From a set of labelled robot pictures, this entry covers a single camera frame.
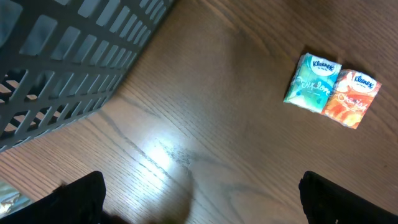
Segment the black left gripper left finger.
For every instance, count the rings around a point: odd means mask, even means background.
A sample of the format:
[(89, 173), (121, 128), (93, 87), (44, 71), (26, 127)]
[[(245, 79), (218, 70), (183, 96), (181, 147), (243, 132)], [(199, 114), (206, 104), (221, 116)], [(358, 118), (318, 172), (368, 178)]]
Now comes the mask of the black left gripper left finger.
[(1, 224), (95, 224), (101, 222), (106, 186), (93, 171), (50, 195), (1, 218)]

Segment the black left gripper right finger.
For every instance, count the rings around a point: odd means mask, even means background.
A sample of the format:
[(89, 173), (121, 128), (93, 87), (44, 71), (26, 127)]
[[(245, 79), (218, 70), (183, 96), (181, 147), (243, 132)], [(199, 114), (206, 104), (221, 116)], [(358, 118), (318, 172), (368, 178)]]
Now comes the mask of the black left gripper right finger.
[(298, 188), (303, 212), (309, 224), (397, 224), (397, 215), (313, 171), (304, 173)]

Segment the orange small packet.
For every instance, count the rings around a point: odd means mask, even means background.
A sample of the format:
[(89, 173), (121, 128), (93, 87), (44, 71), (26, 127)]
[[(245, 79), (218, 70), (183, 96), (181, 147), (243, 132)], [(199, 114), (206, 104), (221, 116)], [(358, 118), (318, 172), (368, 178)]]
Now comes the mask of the orange small packet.
[(357, 129), (381, 86), (365, 73), (341, 70), (322, 114), (343, 126)]

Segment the teal tissue box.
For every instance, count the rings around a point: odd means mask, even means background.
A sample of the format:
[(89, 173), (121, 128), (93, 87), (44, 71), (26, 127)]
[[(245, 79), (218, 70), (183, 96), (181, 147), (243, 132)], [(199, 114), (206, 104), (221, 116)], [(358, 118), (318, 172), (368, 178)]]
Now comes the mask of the teal tissue box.
[(306, 53), (300, 57), (285, 103), (321, 113), (333, 93), (341, 64)]

